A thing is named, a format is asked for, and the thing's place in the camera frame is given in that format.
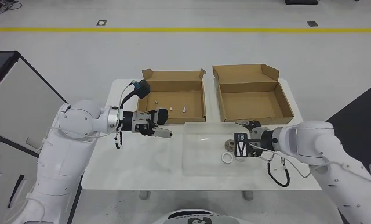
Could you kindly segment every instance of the transparent container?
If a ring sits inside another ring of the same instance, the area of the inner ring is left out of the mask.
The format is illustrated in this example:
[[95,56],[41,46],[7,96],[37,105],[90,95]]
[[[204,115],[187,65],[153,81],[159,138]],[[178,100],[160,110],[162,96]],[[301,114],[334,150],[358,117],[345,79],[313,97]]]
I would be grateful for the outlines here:
[[259,158],[247,158],[240,162],[235,158],[226,164],[221,155],[227,150],[224,144],[234,138],[234,133],[249,131],[233,122],[187,122],[183,132],[184,176],[255,176],[261,173],[265,162]]

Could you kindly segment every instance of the cardboard box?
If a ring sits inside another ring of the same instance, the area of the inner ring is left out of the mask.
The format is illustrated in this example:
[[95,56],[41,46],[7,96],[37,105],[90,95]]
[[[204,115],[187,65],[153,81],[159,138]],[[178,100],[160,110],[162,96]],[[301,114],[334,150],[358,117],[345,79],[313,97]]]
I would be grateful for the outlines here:
[[258,120],[285,124],[294,114],[278,82],[279,71],[265,64],[213,66],[222,121]]
[[151,86],[151,93],[138,101],[137,111],[166,108],[169,112],[167,124],[205,122],[205,93],[200,71],[142,71],[143,78]]

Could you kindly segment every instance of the box flap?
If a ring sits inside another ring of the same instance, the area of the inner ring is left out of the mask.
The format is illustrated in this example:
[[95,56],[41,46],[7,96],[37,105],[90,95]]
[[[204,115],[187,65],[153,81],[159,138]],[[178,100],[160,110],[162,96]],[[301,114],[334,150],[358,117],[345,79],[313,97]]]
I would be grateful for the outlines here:
[[279,71],[266,64],[240,64],[213,66],[219,84],[250,82],[277,82]]
[[145,69],[142,71],[143,78],[149,81],[200,81],[206,71],[153,71]]

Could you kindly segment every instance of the black panel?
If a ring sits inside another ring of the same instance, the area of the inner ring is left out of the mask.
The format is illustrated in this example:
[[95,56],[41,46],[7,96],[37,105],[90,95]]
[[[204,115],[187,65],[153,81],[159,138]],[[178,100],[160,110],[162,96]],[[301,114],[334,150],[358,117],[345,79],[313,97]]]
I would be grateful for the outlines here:
[[68,217],[67,224],[71,224],[72,221],[74,220],[77,204],[79,202],[80,195],[81,195],[81,190],[82,190],[82,186],[81,186],[82,177],[83,177],[83,175],[81,176],[81,179],[80,179],[79,188],[77,189],[76,196],[75,196],[75,199],[74,199],[74,203],[72,204],[72,208],[71,208],[70,215]]
[[344,150],[370,170],[371,89],[329,118]]
[[19,52],[0,52],[0,81],[3,80],[19,57]]

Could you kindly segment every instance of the tabletop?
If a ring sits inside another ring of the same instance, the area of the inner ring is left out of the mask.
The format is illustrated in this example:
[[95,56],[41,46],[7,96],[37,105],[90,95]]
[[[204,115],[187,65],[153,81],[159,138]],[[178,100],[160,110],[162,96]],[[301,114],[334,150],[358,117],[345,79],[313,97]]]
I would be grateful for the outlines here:
[[[122,90],[131,80],[118,79],[112,84],[106,105],[118,106]],[[294,112],[294,118],[286,125],[303,121],[286,80],[279,79],[285,95]],[[206,122],[220,122],[215,79],[203,79],[205,88]],[[124,105],[127,111],[135,111],[137,97]],[[274,129],[284,125],[266,125]],[[267,173],[267,165],[259,162],[253,173],[241,176],[189,176],[182,169],[183,125],[164,125],[173,132],[170,139],[155,138],[123,132],[123,147],[116,149],[114,136],[100,138],[85,170],[82,187],[91,190],[319,190],[316,180],[310,176],[302,178],[291,165],[290,186],[277,185]],[[263,153],[269,158],[271,153]],[[288,157],[304,174],[308,165]],[[277,180],[285,182],[285,173],[280,170],[281,162],[275,157],[271,168]]]

